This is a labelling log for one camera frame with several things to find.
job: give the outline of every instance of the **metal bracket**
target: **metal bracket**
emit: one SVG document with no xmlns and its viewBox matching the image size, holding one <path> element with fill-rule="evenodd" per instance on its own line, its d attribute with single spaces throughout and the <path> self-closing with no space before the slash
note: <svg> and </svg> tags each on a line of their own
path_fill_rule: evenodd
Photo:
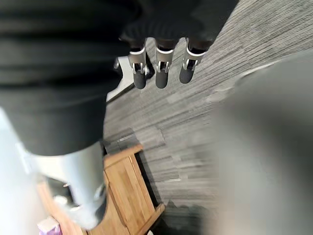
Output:
<svg viewBox="0 0 313 235">
<path fill-rule="evenodd" d="M 201 54 L 192 53 L 188 48 L 188 44 L 189 44 L 189 40 L 187 39 L 187 46 L 186 46 L 184 57 L 182 59 L 182 67 L 184 70 L 187 70 L 189 62 L 193 60 L 195 61 L 195 63 L 191 70 L 194 71 L 196 66 L 201 63 L 201 60 L 203 56 L 205 55 L 206 51 Z"/>
<path fill-rule="evenodd" d="M 165 63 L 165 72 L 168 73 L 173 60 L 174 50 L 163 51 L 156 47 L 156 70 L 161 72 L 161 62 Z"/>
<path fill-rule="evenodd" d="M 131 51 L 128 56 L 129 64 L 133 70 L 133 74 L 136 74 L 138 71 L 140 73 L 146 72 L 146 48 L 143 47 L 140 51 Z"/>
</svg>

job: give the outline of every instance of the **wooden cabinet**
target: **wooden cabinet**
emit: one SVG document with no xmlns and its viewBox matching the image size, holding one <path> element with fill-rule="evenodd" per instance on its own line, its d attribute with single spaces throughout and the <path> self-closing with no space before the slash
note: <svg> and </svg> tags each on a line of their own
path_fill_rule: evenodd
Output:
<svg viewBox="0 0 313 235">
<path fill-rule="evenodd" d="M 64 235 L 144 235 L 164 211 L 164 204 L 154 208 L 141 176 L 135 153 L 136 145 L 105 157 L 104 178 L 107 185 L 107 210 L 102 222 L 85 231 L 71 222 L 54 204 L 47 185 L 38 185 L 46 210 L 57 219 Z"/>
</svg>

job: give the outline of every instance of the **blurred object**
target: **blurred object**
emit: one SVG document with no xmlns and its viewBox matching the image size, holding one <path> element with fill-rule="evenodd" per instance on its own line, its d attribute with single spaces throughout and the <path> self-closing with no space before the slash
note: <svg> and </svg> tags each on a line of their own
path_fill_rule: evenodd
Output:
<svg viewBox="0 0 313 235">
<path fill-rule="evenodd" d="M 223 235 L 312 233 L 313 50 L 251 70 L 215 117 Z"/>
<path fill-rule="evenodd" d="M 37 224 L 39 235 L 62 235 L 61 227 L 58 221 L 49 216 Z"/>
<path fill-rule="evenodd" d="M 141 150 L 142 145 L 138 144 L 105 157 L 106 215 L 96 228 L 88 231 L 73 223 L 57 207 L 46 183 L 38 184 L 46 210 L 59 221 L 64 235 L 144 235 L 150 229 L 165 207 L 160 204 L 154 208 L 152 204 L 134 156 Z"/>
</svg>

